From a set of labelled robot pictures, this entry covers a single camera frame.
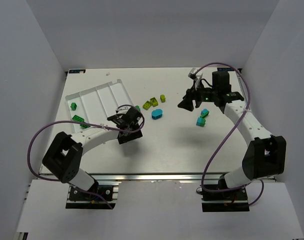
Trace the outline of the teal square lego brick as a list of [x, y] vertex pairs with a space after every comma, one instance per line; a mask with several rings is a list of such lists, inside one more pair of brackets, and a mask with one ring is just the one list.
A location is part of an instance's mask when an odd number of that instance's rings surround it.
[[199, 127], [204, 127], [206, 124], [206, 119], [202, 117], [198, 117], [196, 121], [196, 125]]

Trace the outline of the blue rounded lego brick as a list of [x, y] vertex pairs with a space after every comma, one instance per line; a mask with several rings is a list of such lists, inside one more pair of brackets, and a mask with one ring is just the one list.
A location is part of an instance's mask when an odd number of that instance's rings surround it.
[[155, 109], [151, 112], [151, 117], [153, 120], [160, 119], [163, 116], [163, 110], [162, 109]]

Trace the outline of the green small lego brick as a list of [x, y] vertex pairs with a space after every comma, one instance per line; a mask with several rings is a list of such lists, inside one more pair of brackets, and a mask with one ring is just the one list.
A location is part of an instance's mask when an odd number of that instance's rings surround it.
[[91, 126], [89, 124], [81, 124], [80, 127], [82, 129], [87, 129], [87, 128], [90, 128]]

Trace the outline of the green long lego brick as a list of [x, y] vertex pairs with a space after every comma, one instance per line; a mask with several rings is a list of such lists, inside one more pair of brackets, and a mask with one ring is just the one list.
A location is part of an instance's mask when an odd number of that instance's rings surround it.
[[78, 115], [74, 115], [71, 118], [71, 120], [74, 121], [74, 122], [79, 122], [79, 123], [84, 123], [85, 122], [85, 120], [82, 117], [78, 116]]

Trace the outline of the green square lego brick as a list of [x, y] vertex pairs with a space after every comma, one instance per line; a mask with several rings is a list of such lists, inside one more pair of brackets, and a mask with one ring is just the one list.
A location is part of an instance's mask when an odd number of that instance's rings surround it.
[[75, 102], [72, 102], [71, 105], [70, 105], [70, 109], [72, 111], [75, 111], [77, 109], [77, 104]]

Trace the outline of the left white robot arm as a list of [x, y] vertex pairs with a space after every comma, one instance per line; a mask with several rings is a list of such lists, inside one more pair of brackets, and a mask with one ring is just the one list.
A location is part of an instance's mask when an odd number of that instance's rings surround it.
[[107, 121], [113, 126], [83, 123], [86, 128], [80, 132], [59, 132], [42, 159], [42, 164], [61, 183], [74, 186], [86, 198], [99, 196], [99, 183], [80, 168], [83, 155], [109, 141], [117, 140], [121, 145], [143, 136], [141, 129], [145, 119], [134, 106], [118, 107], [116, 114], [109, 116]]

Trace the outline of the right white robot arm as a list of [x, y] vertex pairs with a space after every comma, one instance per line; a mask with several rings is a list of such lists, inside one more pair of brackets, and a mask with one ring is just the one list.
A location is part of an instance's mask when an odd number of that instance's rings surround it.
[[223, 174], [216, 189], [202, 190], [211, 194], [238, 191], [252, 181], [280, 175], [284, 172], [287, 142], [283, 136], [275, 136], [262, 126], [249, 109], [249, 101], [238, 91], [232, 91], [228, 71], [214, 71], [212, 84], [204, 87], [202, 75], [193, 68], [188, 77], [193, 80], [178, 108], [193, 111], [201, 103], [214, 103], [229, 118], [247, 144], [247, 150], [237, 169]]

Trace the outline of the lime lego brick middle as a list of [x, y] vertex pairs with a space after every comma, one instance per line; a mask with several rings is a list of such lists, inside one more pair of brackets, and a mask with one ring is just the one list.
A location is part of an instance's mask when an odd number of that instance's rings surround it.
[[150, 99], [150, 103], [151, 103], [151, 105], [152, 105], [153, 107], [156, 107], [156, 106], [159, 105], [159, 103], [158, 103], [158, 101], [157, 101], [157, 99], [156, 99], [155, 97], [152, 97], [152, 98]]

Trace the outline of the small lime lego brick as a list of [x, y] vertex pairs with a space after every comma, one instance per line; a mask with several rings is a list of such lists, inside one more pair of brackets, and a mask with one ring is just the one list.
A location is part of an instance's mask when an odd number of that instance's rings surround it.
[[164, 103], [166, 101], [166, 97], [165, 97], [164, 94], [160, 95], [160, 100], [161, 100], [162, 103]]

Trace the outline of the white divided plastic tray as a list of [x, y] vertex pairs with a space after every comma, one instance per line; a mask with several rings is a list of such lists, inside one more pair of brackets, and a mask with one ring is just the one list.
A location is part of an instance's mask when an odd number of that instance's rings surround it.
[[[70, 119], [78, 115], [91, 124], [102, 124], [116, 114], [117, 107], [133, 104], [121, 79], [66, 95], [65, 102]], [[70, 108], [73, 102], [77, 104], [76, 110]]]

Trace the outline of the blue label sticker right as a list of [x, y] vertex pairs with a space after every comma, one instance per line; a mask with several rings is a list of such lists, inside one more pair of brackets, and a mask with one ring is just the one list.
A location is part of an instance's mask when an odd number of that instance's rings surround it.
[[231, 67], [217, 67], [217, 71], [234, 72], [235, 70]]

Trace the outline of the blue label sticker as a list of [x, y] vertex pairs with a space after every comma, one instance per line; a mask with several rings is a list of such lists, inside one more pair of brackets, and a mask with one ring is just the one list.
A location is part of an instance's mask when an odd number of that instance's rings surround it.
[[70, 69], [68, 71], [69, 74], [84, 74], [85, 72], [85, 69]]
[[234, 72], [235, 70], [231, 67], [217, 67], [217, 71]]

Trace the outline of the blue label sticker left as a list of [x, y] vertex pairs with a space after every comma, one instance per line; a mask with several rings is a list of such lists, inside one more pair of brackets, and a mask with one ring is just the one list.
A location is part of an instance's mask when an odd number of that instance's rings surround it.
[[68, 71], [69, 74], [84, 74], [85, 72], [85, 69], [70, 69]]

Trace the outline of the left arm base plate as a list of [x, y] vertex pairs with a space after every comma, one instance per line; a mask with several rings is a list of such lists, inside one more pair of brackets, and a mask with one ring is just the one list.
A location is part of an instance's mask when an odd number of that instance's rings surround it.
[[69, 188], [66, 209], [74, 210], [112, 210], [118, 198], [119, 187], [116, 185], [99, 185], [96, 191], [99, 196], [81, 192], [74, 187]]

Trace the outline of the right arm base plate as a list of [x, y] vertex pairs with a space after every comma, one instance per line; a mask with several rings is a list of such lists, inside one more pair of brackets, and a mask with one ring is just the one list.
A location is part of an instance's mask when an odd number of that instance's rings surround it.
[[207, 192], [199, 186], [196, 193], [201, 196], [204, 213], [249, 212], [248, 195], [245, 188], [228, 192]]

